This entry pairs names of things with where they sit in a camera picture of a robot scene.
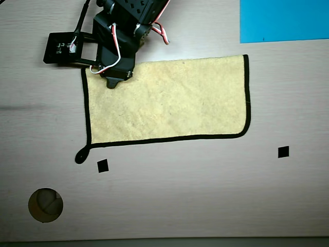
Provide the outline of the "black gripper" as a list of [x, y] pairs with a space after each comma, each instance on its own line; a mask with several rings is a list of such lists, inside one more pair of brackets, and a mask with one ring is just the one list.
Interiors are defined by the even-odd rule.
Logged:
[[97, 40], [98, 68], [103, 69], [115, 64], [101, 73], [106, 78], [106, 87], [114, 89], [119, 82], [133, 76], [137, 43], [135, 40], [116, 26], [119, 47], [115, 45], [112, 34], [113, 20], [105, 11], [98, 13], [93, 20], [93, 35]]

